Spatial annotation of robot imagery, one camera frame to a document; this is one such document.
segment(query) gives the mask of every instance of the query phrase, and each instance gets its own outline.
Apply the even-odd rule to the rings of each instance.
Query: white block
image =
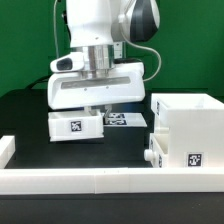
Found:
[[[94,170],[24,169],[0,171],[0,195],[95,193]]]
[[[129,169],[130,193],[224,192],[224,168]]]
[[[128,193],[128,168],[99,169],[95,173],[95,193]]]
[[[15,152],[15,137],[3,136],[0,140],[0,169],[4,169]]]

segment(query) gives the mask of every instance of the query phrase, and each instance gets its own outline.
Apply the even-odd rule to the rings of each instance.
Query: green backdrop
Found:
[[[160,30],[144,45],[160,52],[163,65],[159,75],[146,83],[146,89],[224,96],[224,1],[157,2]],[[0,0],[0,96],[51,74],[49,63],[55,58],[53,4],[54,0]],[[61,55],[69,51],[67,31],[60,19],[64,6],[58,6]],[[127,55],[145,62],[146,77],[156,69],[156,58],[147,52],[127,46]]]

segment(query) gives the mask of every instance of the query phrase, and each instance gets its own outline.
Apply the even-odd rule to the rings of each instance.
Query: black surface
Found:
[[[152,128],[153,116],[147,112],[149,101],[150,97],[146,97],[145,105],[127,104],[116,109],[145,110]],[[7,168],[148,166],[142,150],[144,134],[149,130],[106,128],[105,139],[52,144],[47,112],[45,91],[19,90],[0,98],[0,135],[16,135],[17,152]],[[224,194],[0,196],[0,223],[221,224]]]
[[[45,91],[12,91],[0,99],[0,135],[16,136],[16,153],[6,168],[148,167],[146,128],[105,127],[104,138],[50,142]],[[144,104],[122,104],[116,112],[144,111]]]

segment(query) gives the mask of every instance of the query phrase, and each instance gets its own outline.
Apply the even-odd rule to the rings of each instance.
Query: white plastic housing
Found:
[[[152,94],[153,167],[224,167],[224,104],[206,94]]]
[[[67,0],[71,47],[113,45],[110,0]]]
[[[141,101],[145,97],[142,63],[121,64],[100,80],[81,80],[80,73],[54,74],[48,82],[52,109]]]
[[[103,118],[99,110],[49,113],[51,141],[103,137]]]

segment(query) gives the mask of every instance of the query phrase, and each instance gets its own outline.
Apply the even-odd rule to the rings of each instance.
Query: small white box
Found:
[[[49,113],[51,141],[103,137],[103,118],[99,110]]]
[[[153,167],[224,167],[224,104],[207,94],[152,94]]]

